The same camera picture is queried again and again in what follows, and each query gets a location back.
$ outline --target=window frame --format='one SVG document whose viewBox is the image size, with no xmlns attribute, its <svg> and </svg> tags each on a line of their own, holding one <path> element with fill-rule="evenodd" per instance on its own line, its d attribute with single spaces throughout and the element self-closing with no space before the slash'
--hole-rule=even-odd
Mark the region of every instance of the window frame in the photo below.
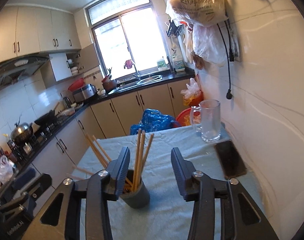
<svg viewBox="0 0 304 240">
<path fill-rule="evenodd" d="M 85 9 L 85 12 L 86 12 L 86 16 L 87 16 L 87 19 L 88 19 L 89 27 L 90 27 L 91 32 L 92 32 L 92 35 L 93 35 L 95 47 L 96 47 L 97 52 L 98 52 L 99 61 L 100 61 L 100 63 L 101 63 L 101 67 L 102 67 L 102 69 L 103 69 L 103 71 L 104 71 L 105 76 L 108 75 L 108 70 L 107 70 L 107 68 L 106 68 L 106 66 L 105 66 L 105 63 L 104 63 L 104 60 L 103 60 L 103 56 L 102 56 L 102 53 L 101 53 L 101 50 L 100 50 L 100 46 L 99 46 L 97 37 L 96 37 L 96 35 L 95 35 L 95 29 L 97 29 L 97 28 L 99 28 L 99 27 L 101 27 L 101 26 L 103 26 L 103 25 L 105 25 L 105 24 L 107 24 L 107 23 L 109 23 L 109 22 L 112 22 L 112 21 L 114 21 L 114 20 L 116 20 L 116 19 L 119 19 L 120 22 L 121 22 L 121 25 L 122 25 L 122 29 L 123 29 L 123 32 L 124 32 L 124 36 L 125 36 L 125 39 L 126 39 L 127 46 L 128 46 L 128 48 L 129 48 L 129 53 L 130 53 L 130 55 L 131 55 L 132 60 L 134 61 L 134 59 L 133 59 L 133 54 L 132 54 L 132 51 L 131 51 L 131 47 L 130 47 L 130 45 L 129 45 L 129 41 L 128 41 L 128 38 L 127 38 L 127 36 L 126 36 L 126 32 L 125 32 L 125 29 L 124 29 L 124 26 L 123 26 L 123 21 L 122 21 L 122 16 L 124 16 L 124 15 L 126 15 L 126 14 L 128 14 L 128 13 L 131 13 L 131 12 L 143 10 L 143 9 L 146 9 L 146 8 L 151 8 L 151 9 L 152 9 L 152 11 L 153 11 L 153 13 L 155 14 L 155 17 L 156 17 L 156 22 L 157 22 L 157 25 L 158 25 L 158 28 L 159 28 L 159 31 L 160 31 L 160 35 L 161 35 L 161 38 L 162 38 L 162 41 L 163 41 L 163 45 L 164 45 L 164 49 L 165 49 L 166 55 L 169 56 L 169 54 L 170 54 L 170 53 L 169 53 L 169 49 L 168 49 L 167 43 L 166 43 L 166 41 L 165 41 L 165 37 L 164 37 L 164 35 L 163 35 L 162 29 L 161 29 L 161 27 L 160 27 L 160 24 L 159 24 L 159 22 L 158 22 L 158 20 L 157 20 L 157 14 L 156 14 L 156 12 L 155 12 L 155 10 L 154 10 L 154 7 L 153 7 L 153 4 L 152 4 L 152 1 L 151 1 L 151 0 L 149 0 L 149 3 L 145 3 L 145 4 L 142 4 L 142 5 L 138 5 L 138 6 L 129 8 L 129 9 L 127 9 L 127 10 L 123 10 L 123 11 L 121 11 L 121 12 L 119 12 L 119 13 L 116 13 L 116 14 L 114 14 L 114 15 L 111 15 L 111 16 L 109 16 L 109 17 L 107 17 L 107 18 L 105 18 L 105 19 L 103 19 L 103 20 L 101 20 L 101 21 L 99 21 L 99 22 L 97 22 L 97 23 L 95 23 L 95 24 L 92 24 L 92 23 L 91 23 L 90 14 L 89 14 L 89 9 L 91 9 L 92 7 L 98 5 L 99 3 L 102 3 L 102 2 L 104 2 L 104 1 L 106 1 L 106 0 L 99 0 L 99 1 L 97 1 L 96 3 L 94 3 L 94 4 L 92 4 L 91 6 L 87 7 L 87 8 Z M 137 71 L 137 70 L 136 70 L 136 71 L 134 72 L 134 74 L 136 73 L 136 74 L 143 75 L 143 74 L 147 74 L 147 73 L 151 73 L 151 72 L 157 72 L 157 71 L 158 71 L 158 68 L 157 68 L 157 66 L 156 66 L 156 67 L 149 68 L 149 69 L 142 70 L 142 71 Z M 120 78 L 117 78 L 116 80 L 125 80 L 125 79 L 131 78 L 131 77 L 133 77 L 133 79 L 135 79 L 135 77 L 133 76 L 133 74 L 128 74 L 128 75 L 126 75 L 126 76 L 122 76 L 122 77 L 120 77 Z"/>
</svg>

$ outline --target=gray cup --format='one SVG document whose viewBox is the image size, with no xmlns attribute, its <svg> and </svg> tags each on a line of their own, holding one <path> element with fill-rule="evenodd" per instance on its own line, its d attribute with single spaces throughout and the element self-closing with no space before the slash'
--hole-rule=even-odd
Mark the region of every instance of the gray cup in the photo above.
<svg viewBox="0 0 304 240">
<path fill-rule="evenodd" d="M 127 178 L 133 181 L 133 170 L 129 170 Z M 140 186 L 136 192 L 130 192 L 120 195 L 131 208 L 143 208 L 150 203 L 150 194 L 145 187 L 142 178 L 140 178 Z"/>
</svg>

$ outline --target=blue plastic bag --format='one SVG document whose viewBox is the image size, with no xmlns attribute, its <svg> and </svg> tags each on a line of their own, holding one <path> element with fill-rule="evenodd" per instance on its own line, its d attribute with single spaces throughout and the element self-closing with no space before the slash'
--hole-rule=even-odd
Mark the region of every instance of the blue plastic bag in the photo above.
<svg viewBox="0 0 304 240">
<path fill-rule="evenodd" d="M 145 132 L 155 132 L 174 128 L 176 120 L 174 117 L 166 114 L 161 114 L 158 110 L 146 109 L 139 124 L 131 126 L 131 135 L 138 134 L 139 129 Z"/>
</svg>

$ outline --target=window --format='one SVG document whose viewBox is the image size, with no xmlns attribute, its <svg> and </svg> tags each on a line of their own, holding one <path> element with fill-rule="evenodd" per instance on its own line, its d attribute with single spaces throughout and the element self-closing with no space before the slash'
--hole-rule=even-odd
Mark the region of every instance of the window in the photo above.
<svg viewBox="0 0 304 240">
<path fill-rule="evenodd" d="M 105 0 L 88 9 L 92 32 L 106 74 L 112 78 L 157 67 L 166 58 L 164 41 L 149 0 Z M 136 69 L 124 67 L 126 60 Z"/>
</svg>

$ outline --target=window pane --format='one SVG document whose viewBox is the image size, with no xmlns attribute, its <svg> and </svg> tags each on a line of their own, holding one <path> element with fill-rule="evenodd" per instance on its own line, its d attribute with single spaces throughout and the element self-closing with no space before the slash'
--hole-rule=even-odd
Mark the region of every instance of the window pane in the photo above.
<svg viewBox="0 0 304 240">
<path fill-rule="evenodd" d="M 124 10 L 149 3 L 149 0 L 105 0 L 89 9 L 92 25 Z"/>
<path fill-rule="evenodd" d="M 152 8 L 138 10 L 122 16 L 122 21 L 137 70 L 157 67 L 157 61 L 166 52 L 160 29 Z"/>
<path fill-rule="evenodd" d="M 94 30 L 106 68 L 112 68 L 112 79 L 135 72 L 134 67 L 124 69 L 131 55 L 119 19 Z"/>
</svg>

